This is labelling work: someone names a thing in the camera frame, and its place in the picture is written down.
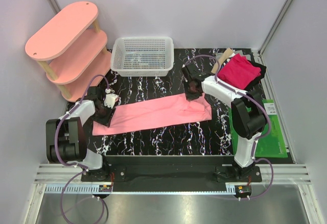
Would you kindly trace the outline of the light pink t-shirt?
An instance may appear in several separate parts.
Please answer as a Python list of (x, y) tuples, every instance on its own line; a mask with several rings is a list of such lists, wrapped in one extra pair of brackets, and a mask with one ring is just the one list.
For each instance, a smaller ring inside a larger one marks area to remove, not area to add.
[(171, 95), (116, 107), (110, 126), (94, 122), (94, 136), (201, 122), (212, 119), (212, 108), (204, 97), (187, 101), (185, 94)]

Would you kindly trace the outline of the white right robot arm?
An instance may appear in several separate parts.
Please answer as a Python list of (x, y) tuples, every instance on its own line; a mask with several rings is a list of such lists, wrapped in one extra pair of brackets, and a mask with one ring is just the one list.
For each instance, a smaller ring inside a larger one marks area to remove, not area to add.
[(232, 127), (238, 135), (237, 151), (232, 165), (217, 169), (218, 182), (247, 181), (255, 167), (255, 150), (267, 124), (270, 124), (259, 94), (240, 90), (211, 72), (200, 72), (194, 64), (181, 69), (186, 99), (195, 100), (207, 94), (231, 109)]

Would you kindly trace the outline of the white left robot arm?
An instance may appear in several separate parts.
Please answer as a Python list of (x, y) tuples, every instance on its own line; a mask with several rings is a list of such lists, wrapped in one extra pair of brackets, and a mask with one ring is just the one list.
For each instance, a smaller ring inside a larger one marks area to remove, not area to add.
[(110, 89), (91, 86), (63, 116), (48, 120), (45, 124), (48, 161), (80, 167), (89, 177), (107, 180), (109, 163), (104, 156), (88, 149), (83, 126), (90, 119), (108, 128), (118, 99)]

